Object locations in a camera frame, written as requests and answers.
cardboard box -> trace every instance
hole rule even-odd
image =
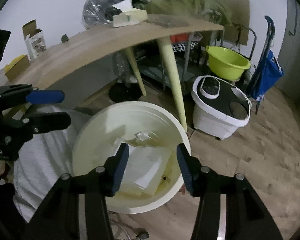
[[[32,61],[36,59],[40,55],[40,53],[47,50],[43,38],[43,31],[41,29],[37,29],[35,20],[32,20],[31,22],[23,25],[22,30],[28,50],[28,55],[30,57],[30,60]]]
[[[11,61],[9,65],[4,67],[4,72],[9,81],[14,80],[20,73],[29,67],[30,63],[27,55],[21,55]]]

red object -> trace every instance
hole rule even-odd
[[[181,33],[181,34],[170,36],[171,43],[187,41],[188,38],[189,38],[189,34],[187,33]]]

caster wheel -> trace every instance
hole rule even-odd
[[[150,236],[149,236],[147,231],[144,231],[144,232],[141,232],[141,233],[137,234],[137,238],[139,238],[140,240],[141,239],[148,239],[149,237]]]

plastic wrap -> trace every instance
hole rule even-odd
[[[106,24],[121,11],[112,7],[123,0],[86,0],[83,6],[82,21],[86,28],[97,24]]]

white tissue paper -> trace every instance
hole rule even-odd
[[[116,154],[123,141],[115,141]],[[125,169],[120,191],[140,196],[141,193],[154,195],[163,172],[167,166],[171,151],[165,147],[135,147],[130,144],[129,159]]]

